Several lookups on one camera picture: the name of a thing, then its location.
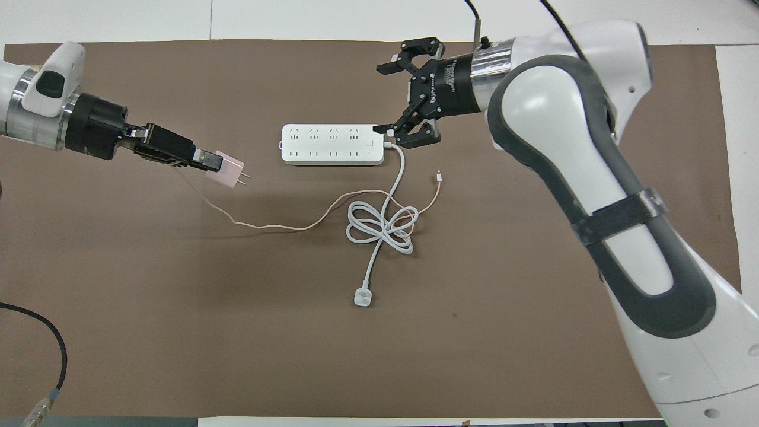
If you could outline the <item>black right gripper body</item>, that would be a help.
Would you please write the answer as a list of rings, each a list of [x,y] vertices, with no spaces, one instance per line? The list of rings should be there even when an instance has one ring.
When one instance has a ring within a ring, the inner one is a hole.
[[[474,54],[428,60],[412,75],[409,103],[428,119],[481,113],[472,79]]]

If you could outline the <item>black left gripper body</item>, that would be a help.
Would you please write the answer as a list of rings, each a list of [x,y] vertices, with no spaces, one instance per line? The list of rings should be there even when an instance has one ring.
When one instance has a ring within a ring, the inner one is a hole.
[[[66,149],[103,160],[112,160],[117,149],[130,149],[139,156],[174,167],[197,165],[196,146],[154,123],[144,126],[126,122],[128,109],[96,95],[81,93],[66,119]]]

